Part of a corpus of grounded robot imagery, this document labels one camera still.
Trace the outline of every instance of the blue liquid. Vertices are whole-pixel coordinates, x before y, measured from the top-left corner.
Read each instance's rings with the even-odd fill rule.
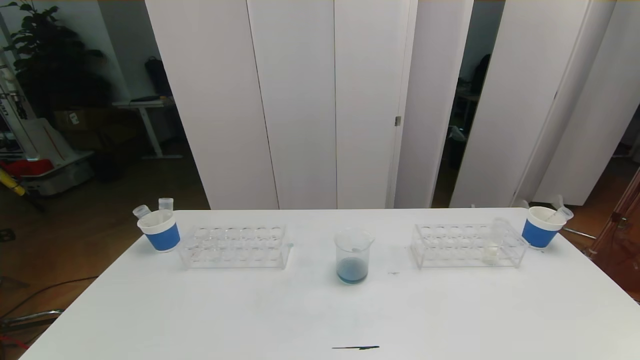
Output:
[[[346,258],[340,260],[336,272],[340,280],[347,284],[358,284],[367,278],[369,265],[362,259]]]

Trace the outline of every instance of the clear acrylic test tube rack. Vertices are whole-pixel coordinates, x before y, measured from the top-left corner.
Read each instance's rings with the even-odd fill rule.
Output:
[[[196,226],[180,242],[189,268],[282,268],[293,244],[285,226]]]
[[[418,268],[519,267],[528,243],[505,219],[491,224],[415,225],[411,252]]]

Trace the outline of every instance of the potted plant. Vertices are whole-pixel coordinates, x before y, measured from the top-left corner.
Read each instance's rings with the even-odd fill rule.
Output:
[[[39,117],[51,121],[56,110],[111,103],[111,84],[94,71],[104,54],[87,49],[75,31],[59,23],[57,6],[39,12],[33,2],[20,0],[2,7],[11,6],[27,15],[4,50],[21,57],[13,63],[16,78]]]

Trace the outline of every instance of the red object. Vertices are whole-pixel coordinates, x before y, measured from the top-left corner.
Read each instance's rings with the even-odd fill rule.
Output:
[[[0,340],[11,341],[12,343],[14,343],[14,344],[18,345],[19,347],[23,348],[24,350],[27,350],[29,348],[22,341],[20,341],[18,339],[11,338],[9,336],[0,335]]]
[[[16,162],[10,163],[9,165],[3,164],[3,168],[9,174],[15,177],[24,175],[33,176],[43,174],[49,170],[53,170],[53,164],[47,159],[38,161],[18,160]]]

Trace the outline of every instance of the yellow object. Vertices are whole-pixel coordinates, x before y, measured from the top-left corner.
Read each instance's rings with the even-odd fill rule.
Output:
[[[23,196],[25,193],[24,188],[16,183],[15,180],[13,180],[13,178],[2,169],[0,169],[0,183],[20,196]]]

